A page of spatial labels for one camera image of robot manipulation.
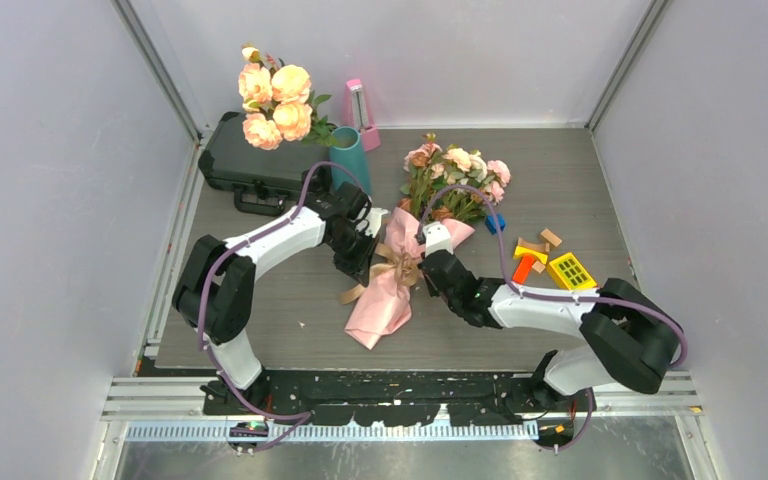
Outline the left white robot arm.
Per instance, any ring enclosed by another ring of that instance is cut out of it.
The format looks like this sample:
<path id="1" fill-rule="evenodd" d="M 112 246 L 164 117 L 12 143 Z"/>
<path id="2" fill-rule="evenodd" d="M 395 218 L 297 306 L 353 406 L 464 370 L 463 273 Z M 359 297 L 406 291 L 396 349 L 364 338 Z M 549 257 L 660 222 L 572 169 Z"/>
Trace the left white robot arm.
<path id="1" fill-rule="evenodd" d="M 257 380 L 263 367 L 246 333 L 256 282 L 292 256 L 326 245 L 338 271 L 367 285 L 388 213 L 359 187 L 344 183 L 334 193 L 307 194 L 290 212 L 247 234 L 196 241 L 171 306 L 226 376 L 228 400 L 240 412 L 258 412 L 267 398 Z"/>

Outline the pink flower bouquet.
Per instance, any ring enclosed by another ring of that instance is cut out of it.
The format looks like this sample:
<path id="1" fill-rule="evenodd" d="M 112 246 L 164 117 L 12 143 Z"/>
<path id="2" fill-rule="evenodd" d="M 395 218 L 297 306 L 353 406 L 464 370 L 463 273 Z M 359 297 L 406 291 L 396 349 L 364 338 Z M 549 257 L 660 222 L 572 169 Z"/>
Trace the pink flower bouquet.
<path id="1" fill-rule="evenodd" d="M 434 133 L 426 134 L 423 143 L 406 154 L 404 170 L 408 181 L 401 188 L 402 198 L 389 215 L 379 244 L 408 253 L 419 263 L 424 245 L 417 235 L 423 226 L 443 223 L 452 234 L 453 245 L 458 246 L 474 233 L 473 224 L 485 220 L 489 208 L 501 203 L 512 178 L 504 161 L 486 161 L 480 151 L 457 145 L 442 147 Z M 392 272 L 373 279 L 352 302 L 345 333 L 373 349 L 411 319 L 411 290 L 415 285 L 398 285 Z"/>

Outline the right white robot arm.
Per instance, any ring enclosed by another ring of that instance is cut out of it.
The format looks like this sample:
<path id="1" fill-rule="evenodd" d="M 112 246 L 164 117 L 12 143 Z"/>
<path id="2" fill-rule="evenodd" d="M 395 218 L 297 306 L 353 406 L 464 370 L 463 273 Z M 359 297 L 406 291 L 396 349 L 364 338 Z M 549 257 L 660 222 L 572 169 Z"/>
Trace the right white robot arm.
<path id="1" fill-rule="evenodd" d="M 629 282 L 610 278 L 596 289 L 563 291 L 477 277 L 451 252 L 423 257 L 420 270 L 431 295 L 477 328 L 526 328 L 582 340 L 551 350 L 526 380 L 529 401 L 556 410 L 593 387 L 618 383 L 657 393 L 668 369 L 686 357 L 682 327 Z"/>

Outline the tan ribbon bow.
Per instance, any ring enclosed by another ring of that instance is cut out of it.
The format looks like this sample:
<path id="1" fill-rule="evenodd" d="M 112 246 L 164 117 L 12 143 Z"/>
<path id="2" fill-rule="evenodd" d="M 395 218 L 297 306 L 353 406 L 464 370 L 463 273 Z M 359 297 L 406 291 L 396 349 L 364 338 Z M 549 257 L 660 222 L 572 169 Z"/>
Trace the tan ribbon bow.
<path id="1" fill-rule="evenodd" d="M 353 288 L 342 292 L 337 297 L 337 301 L 341 305 L 357 301 L 371 285 L 373 279 L 388 272 L 393 273 L 398 285 L 405 287 L 412 287 L 420 280 L 421 271 L 417 258 L 405 252 L 396 252 L 385 244 L 379 244 L 375 249 L 375 254 L 383 257 L 385 261 L 370 267 L 367 286 L 357 284 Z"/>

